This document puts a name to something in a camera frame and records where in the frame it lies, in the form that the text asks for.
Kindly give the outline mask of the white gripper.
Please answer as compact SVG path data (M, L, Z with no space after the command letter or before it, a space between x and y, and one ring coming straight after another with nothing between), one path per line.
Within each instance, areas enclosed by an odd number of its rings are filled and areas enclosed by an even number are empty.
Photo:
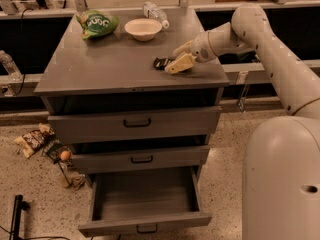
M173 55L177 58L165 67L165 71L169 74L177 74L192 68L195 59L205 63L217 57L211 47L209 31L201 32L192 42L188 41L179 46L173 51Z

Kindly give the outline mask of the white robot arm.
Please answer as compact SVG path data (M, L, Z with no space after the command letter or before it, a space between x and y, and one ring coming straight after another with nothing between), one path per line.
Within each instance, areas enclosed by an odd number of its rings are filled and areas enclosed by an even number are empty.
M320 78L243 4L231 21L173 51L176 74L220 55L253 50L286 114L260 124L243 161L242 240L320 240Z

